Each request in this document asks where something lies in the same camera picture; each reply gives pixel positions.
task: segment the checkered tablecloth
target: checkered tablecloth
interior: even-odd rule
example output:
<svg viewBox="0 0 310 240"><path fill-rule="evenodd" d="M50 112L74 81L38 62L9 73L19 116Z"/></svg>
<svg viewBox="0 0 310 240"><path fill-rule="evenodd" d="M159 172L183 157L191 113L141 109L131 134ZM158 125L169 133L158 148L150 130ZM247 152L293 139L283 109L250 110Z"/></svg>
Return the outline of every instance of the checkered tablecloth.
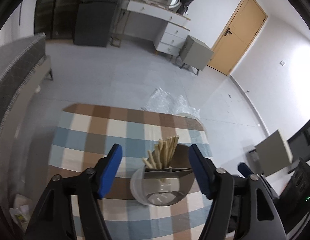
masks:
<svg viewBox="0 0 310 240"><path fill-rule="evenodd" d="M140 110L74 104L65 108L52 143L48 179L54 174L76 176L105 157L114 143L123 158L108 195L100 207L115 239L198 239L211 202L195 181L190 193L168 207L144 206L129 189L132 174L143 166L142 157L161 138L179 135L179 143L197 144L205 157L211 151L202 125L195 119ZM76 234L83 239L76 196L72 196Z"/></svg>

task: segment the floor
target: floor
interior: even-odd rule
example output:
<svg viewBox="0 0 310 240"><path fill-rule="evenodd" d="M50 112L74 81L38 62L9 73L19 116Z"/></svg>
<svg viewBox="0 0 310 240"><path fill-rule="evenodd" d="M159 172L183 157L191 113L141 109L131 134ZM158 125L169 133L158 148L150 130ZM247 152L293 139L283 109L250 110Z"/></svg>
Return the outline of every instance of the floor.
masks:
<svg viewBox="0 0 310 240"><path fill-rule="evenodd" d="M120 49L49 41L46 50L54 81L42 82L14 145L21 166L12 173L20 181L11 185L12 193L38 200L46 185L55 126L61 110L74 102L141 109L158 87L183 95L201 110L215 165L230 173L236 172L246 152L265 139L254 112L228 77L210 67L199 76L179 69L165 54L156 56L148 41L123 41Z"/></svg>

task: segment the wooden door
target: wooden door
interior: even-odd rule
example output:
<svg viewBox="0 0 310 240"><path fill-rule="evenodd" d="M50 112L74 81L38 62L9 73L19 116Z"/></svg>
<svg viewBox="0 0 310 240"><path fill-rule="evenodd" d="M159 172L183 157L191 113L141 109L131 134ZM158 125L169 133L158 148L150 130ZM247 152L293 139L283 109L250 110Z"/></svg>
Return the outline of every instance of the wooden door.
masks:
<svg viewBox="0 0 310 240"><path fill-rule="evenodd" d="M250 46L267 15L255 0L241 0L212 50L208 66L228 75Z"/></svg>

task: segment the metal screw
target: metal screw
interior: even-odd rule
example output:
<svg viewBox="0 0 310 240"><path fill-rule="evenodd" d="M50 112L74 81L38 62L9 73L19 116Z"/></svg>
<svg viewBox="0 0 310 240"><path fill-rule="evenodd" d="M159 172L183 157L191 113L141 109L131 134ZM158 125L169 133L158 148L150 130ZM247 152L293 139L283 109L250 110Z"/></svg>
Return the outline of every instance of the metal screw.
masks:
<svg viewBox="0 0 310 240"><path fill-rule="evenodd" d="M94 168L87 168L85 170L85 174L87 174L87 175L93 174L94 172L95 172Z"/></svg>
<svg viewBox="0 0 310 240"><path fill-rule="evenodd" d="M249 177L251 178L251 180L255 180L255 181L259 179L258 175L256 174L251 174Z"/></svg>
<svg viewBox="0 0 310 240"><path fill-rule="evenodd" d="M219 173L219 174L224 174L224 173L226 173L226 170L224 170L223 168L217 168L216 171L217 171L217 173Z"/></svg>
<svg viewBox="0 0 310 240"><path fill-rule="evenodd" d="M52 181L59 181L61 178L62 178L61 175L56 174L56 175L54 175L54 176L52 177Z"/></svg>

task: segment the plastic wrap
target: plastic wrap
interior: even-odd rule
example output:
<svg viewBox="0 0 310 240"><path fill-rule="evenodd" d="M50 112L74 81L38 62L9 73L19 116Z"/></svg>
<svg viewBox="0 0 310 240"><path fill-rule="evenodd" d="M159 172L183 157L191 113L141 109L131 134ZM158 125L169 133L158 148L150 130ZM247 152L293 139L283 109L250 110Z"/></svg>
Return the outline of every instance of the plastic wrap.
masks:
<svg viewBox="0 0 310 240"><path fill-rule="evenodd" d="M200 119L200 110L191 107L187 100L182 96L173 96L161 88L156 88L151 94L145 107L145 111L164 113L164 114L181 114L187 113Z"/></svg>

